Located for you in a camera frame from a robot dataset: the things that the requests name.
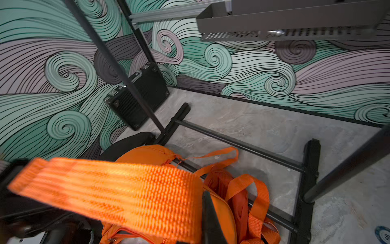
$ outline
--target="pink swirl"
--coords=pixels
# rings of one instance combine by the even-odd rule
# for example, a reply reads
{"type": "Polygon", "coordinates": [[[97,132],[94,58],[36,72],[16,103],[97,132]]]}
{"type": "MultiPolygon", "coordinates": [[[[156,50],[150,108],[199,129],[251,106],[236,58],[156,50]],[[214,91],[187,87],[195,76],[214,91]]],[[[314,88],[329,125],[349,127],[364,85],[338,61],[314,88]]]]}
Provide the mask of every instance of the pink swirl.
{"type": "MultiPolygon", "coordinates": [[[[174,45],[176,46],[176,55],[174,57],[168,57],[165,54],[162,54],[154,49],[151,49],[154,59],[156,60],[157,63],[180,64],[181,61],[183,61],[183,57],[184,57],[184,51],[183,51],[183,47],[181,46],[180,40],[170,30],[160,30],[157,33],[157,41],[158,41],[157,44],[165,53],[171,53],[172,46],[169,44],[167,40],[162,40],[164,36],[169,37],[173,41],[174,45]]],[[[147,58],[144,52],[140,51],[133,59],[130,68],[130,75],[133,74],[135,71],[137,71],[137,69],[141,68],[146,63],[147,63],[147,58]]]]}

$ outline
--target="metal bar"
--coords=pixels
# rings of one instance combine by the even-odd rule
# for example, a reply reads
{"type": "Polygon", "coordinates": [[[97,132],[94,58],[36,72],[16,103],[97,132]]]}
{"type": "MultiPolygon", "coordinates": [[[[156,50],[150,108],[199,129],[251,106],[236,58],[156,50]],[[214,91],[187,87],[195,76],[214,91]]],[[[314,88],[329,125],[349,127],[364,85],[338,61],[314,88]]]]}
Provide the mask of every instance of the metal bar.
{"type": "MultiPolygon", "coordinates": [[[[318,171],[319,155],[321,151],[321,145],[319,140],[311,139],[305,145],[303,165],[310,169],[312,172],[318,171]]],[[[313,174],[301,174],[300,184],[298,188],[297,200],[295,204],[295,210],[293,215],[293,223],[298,226],[300,233],[292,233],[290,235],[289,244],[309,244],[311,239],[311,227],[314,204],[306,203],[302,200],[302,196],[308,189],[312,188],[317,183],[318,175],[313,174]]]]}
{"type": "Polygon", "coordinates": [[[268,159],[270,161],[273,161],[275,163],[278,163],[280,165],[283,165],[285,167],[288,167],[290,169],[296,170],[300,173],[305,173],[306,168],[301,166],[298,161],[286,158],[284,156],[278,155],[276,153],[270,152],[268,150],[256,147],[254,145],[251,145],[249,143],[237,140],[235,138],[229,137],[227,135],[223,135],[221,133],[215,132],[213,130],[209,130],[207,128],[201,127],[199,125],[193,124],[188,121],[175,121],[179,125],[182,125],[184,127],[187,127],[189,129],[192,129],[194,131],[200,132],[204,135],[210,136],[212,138],[215,138],[217,140],[226,142],[232,146],[235,146],[237,148],[240,148],[242,150],[248,151],[250,153],[253,153],[257,156],[263,157],[265,159],[268,159]]]}
{"type": "MultiPolygon", "coordinates": [[[[178,159],[174,159],[173,161],[175,163],[179,163],[180,162],[178,159]]],[[[192,173],[194,173],[196,170],[198,170],[197,168],[187,164],[186,162],[181,162],[179,164],[179,166],[185,168],[186,170],[188,170],[188,171],[190,171],[192,173]]],[[[201,178],[202,179],[206,179],[206,176],[207,175],[202,175],[201,178]]],[[[251,199],[248,199],[248,206],[250,208],[253,206],[253,201],[251,199]]],[[[298,233],[298,227],[296,225],[294,225],[290,221],[286,220],[285,218],[277,215],[276,213],[268,210],[267,217],[270,218],[271,220],[273,220],[275,223],[280,224],[282,227],[288,229],[289,231],[291,231],[293,233],[298,233]]]]}
{"type": "Polygon", "coordinates": [[[140,48],[144,52],[146,58],[148,59],[149,62],[155,63],[156,61],[154,60],[152,52],[149,49],[149,45],[145,39],[145,36],[144,36],[142,30],[138,27],[138,25],[136,24],[136,21],[132,22],[129,18],[129,16],[131,16],[131,11],[129,9],[129,6],[125,2],[125,0],[117,0],[117,3],[119,5],[119,7],[121,8],[124,17],[126,18],[127,22],[129,23],[131,30],[133,31],[133,34],[135,36],[135,40],[137,41],[138,45],[140,46],[140,48]]]}
{"type": "Polygon", "coordinates": [[[186,4],[175,7],[168,7],[164,9],[157,9],[141,13],[135,13],[130,16],[134,22],[146,22],[154,20],[165,20],[172,18],[189,18],[196,17],[205,8],[212,3],[223,2],[224,0],[203,0],[198,3],[186,4]]]}
{"type": "Polygon", "coordinates": [[[314,187],[308,190],[303,200],[313,203],[319,197],[343,184],[365,168],[376,163],[390,153],[390,124],[364,143],[351,156],[344,160],[332,172],[326,175],[314,187]]]}
{"type": "Polygon", "coordinates": [[[157,137],[154,144],[159,144],[165,146],[165,144],[169,141],[173,133],[175,133],[176,129],[179,127],[178,124],[175,123],[175,120],[183,120],[186,115],[190,112],[191,107],[188,103],[183,103],[180,109],[177,111],[175,116],[171,118],[171,121],[165,127],[166,134],[161,134],[157,137]]]}
{"type": "Polygon", "coordinates": [[[145,111],[145,113],[149,116],[149,118],[151,118],[153,120],[153,122],[156,124],[158,129],[161,131],[161,133],[164,134],[165,133],[164,126],[160,123],[160,121],[158,121],[157,117],[154,115],[154,112],[150,108],[149,104],[147,104],[147,102],[141,96],[141,94],[139,93],[137,88],[130,81],[130,79],[127,76],[123,67],[120,64],[118,64],[118,62],[115,60],[114,56],[108,50],[108,48],[106,47],[104,42],[100,39],[99,35],[96,33],[94,28],[88,22],[88,20],[84,16],[83,12],[80,10],[80,8],[76,5],[76,3],[73,0],[64,0],[64,2],[66,4],[66,6],[68,7],[68,9],[70,10],[70,12],[74,15],[76,20],[79,22],[81,27],[83,27],[83,29],[88,34],[88,36],[95,43],[98,50],[103,54],[103,56],[107,59],[108,63],[111,65],[111,67],[114,69],[114,71],[118,74],[121,81],[125,85],[127,85],[127,88],[129,89],[130,93],[138,101],[138,103],[141,105],[141,107],[145,111]]]}

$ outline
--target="black foot bracket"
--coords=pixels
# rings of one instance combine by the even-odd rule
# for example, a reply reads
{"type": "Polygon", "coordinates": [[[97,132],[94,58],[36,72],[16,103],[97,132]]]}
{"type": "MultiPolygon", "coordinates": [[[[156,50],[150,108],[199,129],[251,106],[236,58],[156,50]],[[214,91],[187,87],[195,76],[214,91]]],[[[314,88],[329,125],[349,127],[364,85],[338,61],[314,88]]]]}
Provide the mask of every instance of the black foot bracket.
{"type": "Polygon", "coordinates": [[[177,111],[175,116],[171,118],[171,121],[169,124],[165,127],[165,134],[160,134],[154,144],[160,144],[164,146],[168,140],[172,137],[173,133],[175,133],[176,129],[179,127],[175,121],[179,120],[182,121],[186,115],[190,112],[191,108],[188,103],[183,103],[181,108],[177,111]]]}
{"type": "Polygon", "coordinates": [[[303,195],[317,183],[320,150],[321,145],[319,140],[316,139],[311,139],[305,146],[302,166],[306,168],[306,172],[301,174],[297,202],[292,218],[298,232],[291,232],[289,244],[308,244],[311,240],[310,229],[314,203],[304,202],[303,195]]]}

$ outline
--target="metal rail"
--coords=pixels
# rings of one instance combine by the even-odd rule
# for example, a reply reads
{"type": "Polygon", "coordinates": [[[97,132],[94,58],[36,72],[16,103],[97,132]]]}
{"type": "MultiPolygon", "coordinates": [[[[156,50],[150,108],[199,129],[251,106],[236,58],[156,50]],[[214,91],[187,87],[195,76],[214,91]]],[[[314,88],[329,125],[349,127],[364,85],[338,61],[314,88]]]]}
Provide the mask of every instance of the metal rail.
{"type": "Polygon", "coordinates": [[[196,17],[210,4],[223,2],[224,0],[204,0],[198,3],[168,7],[141,13],[133,13],[129,16],[133,22],[146,22],[154,20],[165,20],[172,18],[196,17]]]}
{"type": "Polygon", "coordinates": [[[235,147],[240,148],[242,150],[248,151],[248,152],[253,153],[257,156],[260,156],[260,157],[263,157],[263,158],[268,159],[270,161],[273,161],[275,163],[278,163],[280,165],[286,166],[286,167],[293,169],[295,171],[298,171],[300,173],[306,172],[306,168],[303,167],[301,165],[301,163],[298,161],[295,161],[295,160],[289,159],[287,157],[278,155],[276,153],[270,152],[268,150],[256,147],[256,146],[251,145],[249,143],[246,143],[246,142],[237,140],[235,138],[229,137],[227,135],[223,135],[221,133],[209,130],[209,129],[201,127],[199,125],[195,125],[195,124],[188,122],[188,121],[176,120],[175,122],[178,123],[179,125],[182,125],[184,127],[192,129],[194,131],[200,132],[204,135],[208,135],[208,136],[215,138],[217,140],[226,142],[232,146],[235,146],[235,147]]]}

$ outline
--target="black metal frame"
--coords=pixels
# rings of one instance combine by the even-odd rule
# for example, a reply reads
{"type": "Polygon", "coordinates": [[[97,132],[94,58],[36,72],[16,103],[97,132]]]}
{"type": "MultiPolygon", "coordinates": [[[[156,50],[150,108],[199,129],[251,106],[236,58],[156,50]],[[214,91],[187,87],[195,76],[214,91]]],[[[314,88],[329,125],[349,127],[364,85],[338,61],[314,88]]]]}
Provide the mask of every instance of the black metal frame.
{"type": "MultiPolygon", "coordinates": [[[[179,125],[181,125],[200,132],[204,135],[215,138],[217,140],[226,142],[242,150],[251,152],[257,156],[289,167],[301,173],[297,202],[292,221],[289,221],[270,210],[268,210],[267,212],[267,217],[275,221],[275,223],[291,231],[289,241],[290,244],[308,244],[310,242],[310,229],[314,200],[331,191],[340,184],[344,183],[357,173],[361,172],[368,166],[372,165],[373,163],[377,162],[378,160],[390,153],[390,125],[387,125],[384,126],[376,135],[374,135],[370,140],[368,140],[361,148],[354,152],[338,167],[336,167],[330,174],[325,176],[318,184],[316,184],[318,177],[319,155],[321,150],[320,143],[316,139],[312,139],[306,144],[304,150],[305,156],[303,159],[303,163],[301,164],[297,161],[288,159],[281,155],[256,147],[254,145],[250,145],[246,142],[239,141],[237,139],[209,130],[202,126],[195,125],[188,121],[184,121],[183,119],[190,111],[190,106],[188,103],[184,103],[182,105],[176,115],[172,117],[169,124],[164,128],[154,115],[149,105],[145,102],[145,100],[141,97],[137,89],[130,82],[123,68],[118,64],[118,62],[115,60],[108,48],[105,46],[104,42],[100,39],[96,31],[87,21],[84,14],[75,4],[74,0],[64,0],[64,2],[67,5],[68,9],[76,17],[80,25],[90,36],[92,41],[96,44],[99,51],[109,61],[111,67],[117,72],[121,81],[127,85],[127,88],[140,103],[146,114],[160,129],[161,134],[156,139],[155,144],[165,145],[171,138],[173,133],[176,131],[176,129],[179,127],[179,125]]],[[[131,13],[127,4],[123,0],[117,0],[117,2],[121,7],[122,12],[126,16],[126,19],[130,24],[139,45],[145,52],[146,57],[149,61],[154,62],[154,59],[151,55],[151,52],[143,37],[142,32],[138,28],[134,28],[131,20],[128,18],[131,13]]],[[[185,162],[182,162],[180,165],[191,172],[195,172],[197,170],[195,167],[185,162]]]]}

